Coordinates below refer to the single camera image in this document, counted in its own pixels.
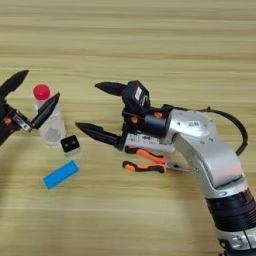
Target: red cap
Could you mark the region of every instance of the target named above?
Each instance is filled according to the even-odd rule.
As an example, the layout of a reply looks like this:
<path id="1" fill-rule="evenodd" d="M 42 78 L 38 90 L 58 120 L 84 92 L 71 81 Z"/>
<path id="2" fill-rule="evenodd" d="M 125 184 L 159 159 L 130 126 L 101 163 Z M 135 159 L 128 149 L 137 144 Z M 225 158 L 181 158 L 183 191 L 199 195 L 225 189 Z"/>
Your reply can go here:
<path id="1" fill-rule="evenodd" d="M 47 100 L 50 98 L 50 88 L 46 84 L 38 84 L 33 92 L 37 100 Z"/>

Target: wooden table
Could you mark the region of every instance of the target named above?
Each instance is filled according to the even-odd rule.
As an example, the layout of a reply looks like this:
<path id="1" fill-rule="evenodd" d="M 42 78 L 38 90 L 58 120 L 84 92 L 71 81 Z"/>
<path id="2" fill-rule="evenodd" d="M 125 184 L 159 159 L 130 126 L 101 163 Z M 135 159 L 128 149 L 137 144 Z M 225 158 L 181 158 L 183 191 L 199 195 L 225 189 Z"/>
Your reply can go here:
<path id="1" fill-rule="evenodd" d="M 48 83 L 61 92 L 68 135 L 82 144 L 79 174 L 52 191 L 42 178 L 69 160 L 60 148 L 22 131 L 1 147 L 1 256 L 220 252 L 192 174 L 130 174 L 122 161 L 141 159 L 93 141 L 74 122 L 120 133 L 120 98 L 94 88 L 106 80 L 139 79 L 155 106 L 230 112 L 248 128 L 241 161 L 256 194 L 255 52 L 253 0 L 1 0 L 1 81 L 30 70 L 9 103 L 31 116 L 33 86 Z M 235 149 L 236 128 L 214 118 Z"/>

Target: blue block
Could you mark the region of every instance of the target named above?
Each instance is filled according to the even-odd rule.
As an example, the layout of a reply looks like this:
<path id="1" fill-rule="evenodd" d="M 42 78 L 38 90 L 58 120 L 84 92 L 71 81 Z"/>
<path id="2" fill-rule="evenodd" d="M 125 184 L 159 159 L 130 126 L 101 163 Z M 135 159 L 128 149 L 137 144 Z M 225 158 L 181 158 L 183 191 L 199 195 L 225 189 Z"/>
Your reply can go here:
<path id="1" fill-rule="evenodd" d="M 44 177 L 43 181 L 48 189 L 52 189 L 74 173 L 78 172 L 78 170 L 79 168 L 75 161 L 71 161 Z"/>

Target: robotic arm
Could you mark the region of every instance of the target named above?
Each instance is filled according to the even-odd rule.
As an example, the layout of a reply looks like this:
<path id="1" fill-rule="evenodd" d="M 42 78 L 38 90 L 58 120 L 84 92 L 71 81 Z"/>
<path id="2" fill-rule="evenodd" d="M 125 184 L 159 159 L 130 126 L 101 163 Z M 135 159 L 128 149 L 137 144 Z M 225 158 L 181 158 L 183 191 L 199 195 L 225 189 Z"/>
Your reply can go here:
<path id="1" fill-rule="evenodd" d="M 0 87 L 0 146 L 11 134 L 20 129 L 27 132 L 39 129 L 52 114 L 59 101 L 60 94 L 57 93 L 43 104 L 38 110 L 38 115 L 32 121 L 8 105 L 5 98 L 22 84 L 27 74 L 28 70 L 18 72 L 6 80 Z"/>
<path id="2" fill-rule="evenodd" d="M 238 158 L 247 145 L 247 132 L 241 122 L 210 108 L 192 111 L 170 105 L 151 107 L 149 92 L 139 81 L 128 85 L 104 82 L 96 87 L 122 97 L 122 136 L 89 123 L 76 125 L 93 139 L 119 150 L 123 150 L 128 133 L 147 134 L 174 145 L 201 187 L 219 243 L 225 249 L 221 255 L 256 255 L 256 203 Z M 243 135 L 237 152 L 221 139 L 213 120 L 204 112 L 221 114 L 237 125 Z"/>

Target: plastic bottle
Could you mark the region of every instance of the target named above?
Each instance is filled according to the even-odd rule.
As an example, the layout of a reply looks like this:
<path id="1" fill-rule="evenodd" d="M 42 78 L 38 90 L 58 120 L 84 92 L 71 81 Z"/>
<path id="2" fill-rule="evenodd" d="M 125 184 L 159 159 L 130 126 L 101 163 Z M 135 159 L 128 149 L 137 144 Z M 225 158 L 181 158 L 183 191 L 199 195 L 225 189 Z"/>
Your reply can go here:
<path id="1" fill-rule="evenodd" d="M 46 84 L 39 84 L 34 88 L 33 93 L 35 96 L 33 113 L 37 115 L 38 109 L 51 97 L 50 88 Z M 58 145 L 60 140 L 66 137 L 63 114 L 59 103 L 56 105 L 52 115 L 40 127 L 39 133 L 41 138 L 51 146 Z"/>

